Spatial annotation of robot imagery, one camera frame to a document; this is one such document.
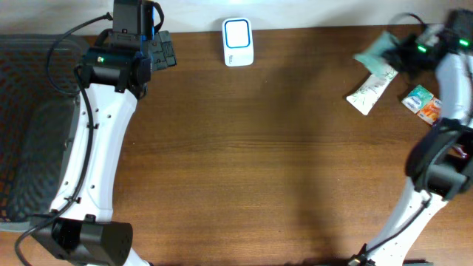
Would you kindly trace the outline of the white cream tube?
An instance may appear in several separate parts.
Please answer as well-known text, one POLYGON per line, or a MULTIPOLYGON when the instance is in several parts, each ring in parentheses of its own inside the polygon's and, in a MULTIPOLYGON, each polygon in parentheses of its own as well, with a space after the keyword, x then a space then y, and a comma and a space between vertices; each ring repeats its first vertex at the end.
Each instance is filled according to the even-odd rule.
POLYGON ((346 97, 346 100, 367 116, 397 74, 395 70, 385 72, 381 76, 371 74, 354 93, 346 97))

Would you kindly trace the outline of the red purple tissue pack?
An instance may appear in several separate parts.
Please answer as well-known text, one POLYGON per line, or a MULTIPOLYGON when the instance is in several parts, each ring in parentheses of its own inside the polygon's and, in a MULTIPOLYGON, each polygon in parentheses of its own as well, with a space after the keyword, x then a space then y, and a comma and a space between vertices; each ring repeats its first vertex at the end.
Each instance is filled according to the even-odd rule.
POLYGON ((464 147, 460 144, 454 144, 452 149, 458 155, 458 157, 462 159, 466 159, 469 157, 468 153, 465 151, 464 147))

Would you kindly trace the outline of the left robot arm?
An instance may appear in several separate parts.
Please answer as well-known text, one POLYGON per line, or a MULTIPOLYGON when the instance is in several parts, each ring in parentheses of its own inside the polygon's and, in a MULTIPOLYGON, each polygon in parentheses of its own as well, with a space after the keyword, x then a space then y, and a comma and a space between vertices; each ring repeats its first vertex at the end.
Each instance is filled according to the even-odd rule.
POLYGON ((112 27, 73 70, 80 107, 64 178, 27 233, 73 265, 144 265, 131 224, 112 218, 113 186, 126 129, 152 74, 177 59, 157 2, 116 1, 106 18, 112 27))

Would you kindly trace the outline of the orange small tissue pack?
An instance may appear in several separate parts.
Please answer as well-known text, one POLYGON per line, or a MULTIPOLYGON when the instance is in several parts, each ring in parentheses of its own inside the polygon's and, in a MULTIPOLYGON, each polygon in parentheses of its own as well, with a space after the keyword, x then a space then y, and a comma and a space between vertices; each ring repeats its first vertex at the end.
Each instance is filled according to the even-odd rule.
POLYGON ((417 113, 417 116, 429 125, 433 125, 440 118, 441 107, 441 101, 433 98, 417 113))

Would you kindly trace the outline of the teal wet wipes pack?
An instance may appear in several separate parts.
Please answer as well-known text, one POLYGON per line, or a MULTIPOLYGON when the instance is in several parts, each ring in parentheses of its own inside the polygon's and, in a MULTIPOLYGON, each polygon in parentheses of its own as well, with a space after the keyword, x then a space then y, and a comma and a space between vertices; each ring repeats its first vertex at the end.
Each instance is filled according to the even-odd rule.
POLYGON ((382 57, 384 52, 395 47, 392 40, 396 41, 397 38, 383 31, 365 51, 355 54, 353 58, 362 63, 371 74, 379 78, 387 78, 388 74, 397 73, 382 57))

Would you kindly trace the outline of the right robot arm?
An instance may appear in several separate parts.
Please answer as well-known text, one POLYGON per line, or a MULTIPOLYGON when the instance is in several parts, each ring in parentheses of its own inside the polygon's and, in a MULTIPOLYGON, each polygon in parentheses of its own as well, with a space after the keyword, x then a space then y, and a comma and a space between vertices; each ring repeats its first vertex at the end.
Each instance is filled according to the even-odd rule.
POLYGON ((362 86, 389 84, 394 73, 416 78, 433 71, 440 114, 410 152, 406 185, 380 233, 348 265, 405 265, 406 255, 430 220, 472 186, 472 12, 452 9, 441 24, 420 23, 421 33, 397 39, 384 31, 355 55, 370 72, 362 86))

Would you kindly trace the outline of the green small tissue pack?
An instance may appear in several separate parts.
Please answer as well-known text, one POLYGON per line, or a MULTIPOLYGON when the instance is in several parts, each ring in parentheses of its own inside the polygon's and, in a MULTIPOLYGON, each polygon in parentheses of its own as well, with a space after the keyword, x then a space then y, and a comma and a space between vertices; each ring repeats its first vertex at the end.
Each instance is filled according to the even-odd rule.
POLYGON ((401 103, 411 112, 417 114, 433 97, 434 95, 429 90, 421 85, 417 85, 401 103))

